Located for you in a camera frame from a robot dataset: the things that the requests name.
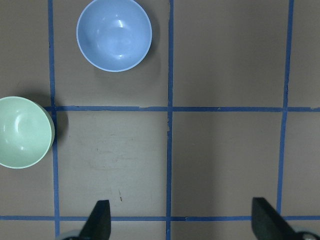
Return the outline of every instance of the bowl rim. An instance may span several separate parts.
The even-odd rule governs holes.
[[[48,144],[48,146],[46,147],[46,150],[44,151],[43,155],[36,161],[34,161],[33,163],[29,164],[29,165],[24,165],[24,166],[10,166],[10,165],[6,165],[6,164],[3,164],[1,161],[0,161],[0,165],[4,166],[4,167],[7,167],[7,168],[10,168],[10,169],[25,169],[25,168],[28,168],[28,167],[31,167],[33,165],[35,165],[36,163],[38,163],[41,159],[44,158],[44,156],[48,153],[48,151],[50,150],[51,146],[52,146],[52,143],[53,143],[53,138],[55,137],[55,126],[53,124],[53,121],[51,118],[49,118],[49,113],[47,112],[46,114],[46,110],[40,106],[39,104],[37,104],[36,102],[32,101],[32,100],[29,100],[27,98],[24,98],[24,97],[21,97],[21,96],[6,96],[6,97],[2,97],[0,98],[0,102],[3,102],[4,100],[10,100],[10,99],[20,99],[22,101],[25,101],[25,102],[28,102],[34,106],[36,106],[38,109],[41,110],[41,114],[44,116],[44,118],[46,119],[46,122],[48,124],[48,129],[50,129],[49,131],[49,136],[50,136],[50,143]]]
[[[114,72],[114,73],[118,73],[118,72],[123,72],[123,71],[127,71],[129,69],[132,69],[134,68],[135,66],[137,66],[139,63],[142,62],[142,60],[146,57],[146,55],[148,54],[149,50],[150,50],[150,47],[151,47],[151,42],[152,42],[152,26],[151,26],[151,22],[150,22],[150,19],[149,19],[149,16],[147,15],[146,11],[143,9],[142,6],[140,6],[135,0],[124,0],[124,1],[127,1],[127,2],[131,2],[133,4],[135,4],[140,10],[141,12],[145,15],[146,17],[146,20],[147,20],[147,23],[148,23],[148,26],[149,26],[149,33],[150,33],[150,39],[149,39],[149,42],[148,42],[148,46],[146,48],[146,51],[145,53],[142,55],[142,57],[136,62],[134,63],[133,65],[129,66],[129,67],[126,67],[126,68],[123,68],[123,69],[119,69],[119,70],[112,70],[112,69],[106,69],[106,68],[103,68],[95,63],[93,63],[87,56],[86,54],[84,53],[84,51],[82,50],[82,47],[80,45],[80,42],[79,42],[79,35],[78,35],[78,32],[79,32],[79,24],[80,24],[80,21],[84,15],[84,13],[87,11],[88,8],[91,7],[91,5],[93,5],[94,3],[96,2],[99,2],[99,1],[105,1],[105,0],[93,0],[92,2],[90,2],[84,9],[83,11],[81,12],[79,18],[78,18],[78,21],[77,21],[77,24],[76,24],[76,41],[78,43],[78,47],[82,53],[82,55],[85,57],[85,59],[91,63],[93,66],[95,66],[96,68],[98,69],[101,69],[103,71],[107,71],[107,72]]]

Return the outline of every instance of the blue tape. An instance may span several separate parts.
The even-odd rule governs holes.
[[[87,221],[86,216],[61,216],[60,221]],[[165,216],[112,216],[111,221],[114,222],[163,222],[166,221]]]
[[[282,107],[257,107],[257,106],[174,106],[173,112],[272,112],[280,113]]]
[[[166,220],[165,239],[171,240],[171,192],[172,192],[172,124],[174,95],[174,0],[170,0],[170,16],[168,23],[168,128],[166,153]]]
[[[283,192],[286,124],[287,124],[287,117],[288,117],[288,92],[289,92],[293,14],[294,14],[294,0],[289,0],[287,37],[286,37],[286,55],[285,55],[285,75],[284,75],[284,87],[283,87],[283,113],[282,113],[281,132],[280,132],[278,184],[277,184],[277,200],[276,200],[276,210],[278,211],[278,213],[281,213],[281,209],[282,209],[282,192]]]
[[[175,216],[173,222],[229,222],[229,221],[251,221],[251,216]]]
[[[54,221],[54,216],[0,216],[0,220],[11,221]]]
[[[312,107],[288,107],[288,112],[310,112],[310,113],[319,113],[320,107],[312,108]]]
[[[57,106],[56,111],[167,112],[166,106]]]
[[[286,221],[318,221],[320,220],[319,215],[315,216],[284,216]]]
[[[51,117],[55,126],[55,138],[52,145],[53,155],[53,198],[54,198],[54,230],[55,236],[60,234],[59,210],[59,178],[58,178],[58,143],[57,143],[57,112],[56,112],[56,84],[55,84],[55,47],[54,47],[54,5],[48,0],[48,40],[49,40],[49,78]]]

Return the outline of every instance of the scuff mark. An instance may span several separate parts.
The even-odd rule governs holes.
[[[118,191],[119,191],[120,202],[122,202],[122,196],[121,196],[120,189],[118,189]]]
[[[19,87],[19,85],[21,84],[22,81],[19,81],[18,84],[16,85],[16,88]]]

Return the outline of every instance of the blue tape line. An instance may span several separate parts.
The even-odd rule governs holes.
[[[54,5],[48,0],[48,40],[49,40],[49,78],[51,117],[55,126],[55,138],[52,145],[53,155],[53,198],[54,198],[54,231],[57,237],[60,234],[59,210],[59,178],[58,178],[58,144],[57,144],[57,112],[56,112],[56,84],[55,84],[55,47],[54,47]]]
[[[280,132],[278,184],[277,184],[277,200],[276,200],[276,210],[279,213],[281,213],[281,209],[282,209],[282,192],[283,192],[283,176],[284,176],[286,124],[287,124],[287,117],[288,117],[288,91],[289,91],[289,76],[290,76],[293,14],[294,14],[294,0],[289,0],[287,37],[286,37],[286,54],[285,54],[285,74],[284,74],[284,87],[283,87],[283,113],[282,113],[281,132]]]
[[[48,37],[49,37],[49,78],[51,106],[55,107],[55,46],[54,46],[54,6],[53,0],[48,0]]]
[[[166,217],[165,239],[171,240],[171,191],[172,191],[172,122],[174,95],[174,0],[170,0],[168,23],[168,128],[166,150]]]
[[[310,113],[318,113],[320,112],[320,107],[312,108],[312,107],[288,107],[288,112],[310,112]]]
[[[0,216],[0,220],[12,221],[54,221],[54,216]]]
[[[318,221],[320,220],[320,216],[284,216],[286,221]]]
[[[166,150],[166,216],[171,217],[171,190],[172,190],[172,124],[173,112],[168,112],[167,150]]]
[[[56,110],[63,111],[117,111],[117,112],[167,112],[166,106],[57,106]]]
[[[173,112],[272,112],[280,113],[282,107],[257,107],[257,106],[174,106]]]
[[[176,216],[174,222],[228,222],[228,221],[251,221],[251,216]]]
[[[288,116],[288,113],[284,111],[282,114],[282,120],[281,120],[280,147],[279,147],[278,183],[277,183],[277,200],[276,200],[276,210],[278,211],[278,213],[281,213],[281,207],[282,207],[282,189],[283,189],[283,178],[284,178],[287,116]]]
[[[55,236],[60,234],[60,206],[59,206],[59,170],[58,170],[58,141],[57,141],[57,113],[52,112],[52,120],[55,125],[55,137],[52,145],[53,155],[53,199],[54,199],[54,222]]]
[[[51,112],[53,108],[46,106],[48,112]],[[292,110],[301,109],[301,112],[310,112],[318,110],[320,108],[294,108]],[[269,112],[269,113],[281,113],[282,107],[259,107],[259,106],[57,106],[55,107],[57,112],[74,112],[74,111],[116,111],[116,112]]]
[[[319,221],[320,215],[284,216],[286,221]],[[0,221],[54,221],[54,216],[0,216]],[[60,221],[85,222],[87,216],[61,216]],[[113,216],[113,222],[236,222],[251,221],[251,216]]]

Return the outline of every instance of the green bowl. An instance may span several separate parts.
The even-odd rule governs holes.
[[[34,165],[54,138],[54,123],[43,107],[18,96],[0,99],[0,165],[12,169]]]

